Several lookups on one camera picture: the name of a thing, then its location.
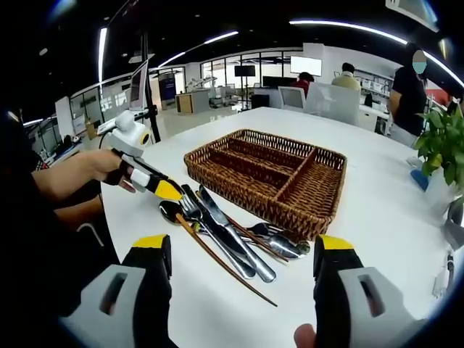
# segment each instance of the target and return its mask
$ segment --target office chair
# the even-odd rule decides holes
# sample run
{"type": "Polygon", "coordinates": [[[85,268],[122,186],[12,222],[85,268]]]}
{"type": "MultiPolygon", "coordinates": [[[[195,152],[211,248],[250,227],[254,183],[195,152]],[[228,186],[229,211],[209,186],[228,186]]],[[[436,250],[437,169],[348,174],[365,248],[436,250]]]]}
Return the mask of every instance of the office chair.
{"type": "Polygon", "coordinates": [[[278,87],[282,109],[304,112],[306,105],[305,91],[300,87],[278,87]]]}
{"type": "Polygon", "coordinates": [[[360,92],[325,83],[310,83],[304,112],[358,126],[360,92]]]}

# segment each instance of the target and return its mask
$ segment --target yellow tape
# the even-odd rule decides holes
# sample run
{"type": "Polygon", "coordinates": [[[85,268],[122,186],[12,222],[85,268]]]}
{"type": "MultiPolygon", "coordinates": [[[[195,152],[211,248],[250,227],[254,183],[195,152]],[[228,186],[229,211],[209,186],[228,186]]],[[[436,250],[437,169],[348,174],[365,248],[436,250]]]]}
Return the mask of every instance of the yellow tape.
{"type": "Polygon", "coordinates": [[[164,199],[173,199],[176,201],[182,198],[179,191],[177,191],[173,185],[171,185],[170,183],[164,180],[161,180],[158,183],[158,187],[156,191],[154,192],[154,194],[164,199]]]}
{"type": "Polygon", "coordinates": [[[159,234],[157,236],[143,237],[132,244],[133,248],[155,248],[161,249],[162,240],[166,237],[165,234],[159,234]]]}
{"type": "Polygon", "coordinates": [[[320,235],[319,237],[322,238],[322,241],[324,243],[324,249],[354,249],[353,245],[351,243],[348,243],[344,239],[341,238],[336,238],[336,237],[331,237],[331,236],[322,236],[320,235]]]}

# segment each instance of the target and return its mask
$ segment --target fork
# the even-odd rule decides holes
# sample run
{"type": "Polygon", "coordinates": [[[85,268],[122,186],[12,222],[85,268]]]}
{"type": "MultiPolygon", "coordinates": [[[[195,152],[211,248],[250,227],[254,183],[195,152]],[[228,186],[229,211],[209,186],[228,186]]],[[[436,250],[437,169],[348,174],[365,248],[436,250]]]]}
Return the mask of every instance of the fork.
{"type": "Polygon", "coordinates": [[[184,189],[184,192],[185,194],[182,196],[179,203],[181,204],[182,210],[186,217],[188,219],[195,220],[206,230],[211,239],[220,247],[220,249],[243,278],[252,279],[256,275],[256,270],[226,249],[223,243],[218,238],[216,238],[214,233],[210,230],[209,226],[203,223],[203,213],[199,206],[193,202],[193,199],[189,196],[189,190],[184,189]]]}

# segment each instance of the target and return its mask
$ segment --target desk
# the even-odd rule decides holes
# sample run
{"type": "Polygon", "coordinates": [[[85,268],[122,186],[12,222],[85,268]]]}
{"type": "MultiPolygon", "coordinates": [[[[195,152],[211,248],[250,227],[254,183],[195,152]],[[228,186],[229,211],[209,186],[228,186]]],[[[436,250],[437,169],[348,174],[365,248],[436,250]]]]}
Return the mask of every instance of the desk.
{"type": "Polygon", "coordinates": [[[209,89],[201,89],[175,96],[178,112],[199,114],[210,109],[209,89]]]}
{"type": "MultiPolygon", "coordinates": [[[[195,189],[198,183],[187,174],[184,154],[242,128],[310,142],[347,156],[339,209],[328,235],[353,243],[365,266],[378,268],[402,291],[405,306],[414,317],[428,316],[438,303],[431,291],[434,277],[444,265],[447,242],[428,213],[423,192],[410,177],[405,159],[415,151],[344,123],[259,108],[163,140],[150,146],[143,158],[179,184],[195,189]]],[[[120,260],[135,240],[157,233],[170,235],[173,298],[169,331],[179,347],[294,347],[295,328],[316,323],[314,248],[306,258],[288,265],[257,251],[277,272],[277,279],[266,284],[256,277],[250,283],[278,304],[274,308],[227,274],[181,227],[166,222],[158,210],[160,200],[153,194],[130,194],[106,184],[102,184],[102,193],[120,260]]],[[[242,225],[260,221],[222,197],[212,197],[242,225]]],[[[208,238],[204,240],[222,255],[208,238]]]]}

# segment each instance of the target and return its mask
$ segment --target chopsticks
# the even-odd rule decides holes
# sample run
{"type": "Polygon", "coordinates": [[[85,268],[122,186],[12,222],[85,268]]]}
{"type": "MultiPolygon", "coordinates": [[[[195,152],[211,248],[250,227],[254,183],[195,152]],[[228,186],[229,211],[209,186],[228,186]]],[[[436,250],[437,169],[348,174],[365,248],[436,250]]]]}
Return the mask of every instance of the chopsticks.
{"type": "Polygon", "coordinates": [[[227,264],[224,263],[203,241],[198,235],[195,233],[195,231],[190,227],[190,225],[185,221],[183,216],[179,213],[175,215],[177,220],[181,223],[182,227],[186,229],[188,234],[195,239],[195,241],[200,244],[200,246],[203,248],[205,252],[207,252],[222,268],[227,270],[227,272],[233,276],[237,281],[242,283],[245,287],[247,287],[249,290],[253,291],[256,295],[264,299],[266,302],[269,302],[272,304],[272,306],[277,307],[277,304],[272,302],[270,299],[268,299],[266,296],[261,294],[258,290],[256,290],[253,286],[249,285],[246,281],[244,281],[237,273],[235,273],[227,264]]]}
{"type": "Polygon", "coordinates": [[[244,235],[246,235],[248,238],[252,239],[255,243],[259,244],[260,247],[266,249],[268,252],[270,252],[272,255],[274,255],[275,257],[277,257],[278,259],[281,259],[285,262],[288,262],[288,260],[283,257],[282,255],[278,254],[277,252],[275,252],[274,250],[272,250],[267,244],[264,244],[259,238],[256,238],[256,236],[253,234],[253,233],[250,233],[248,232],[248,230],[246,228],[244,228],[243,226],[239,225],[239,223],[237,223],[232,217],[230,217],[229,215],[225,214],[223,212],[223,214],[225,215],[225,217],[227,218],[227,220],[229,220],[229,222],[234,225],[238,230],[240,230],[240,232],[242,232],[244,235]]]}

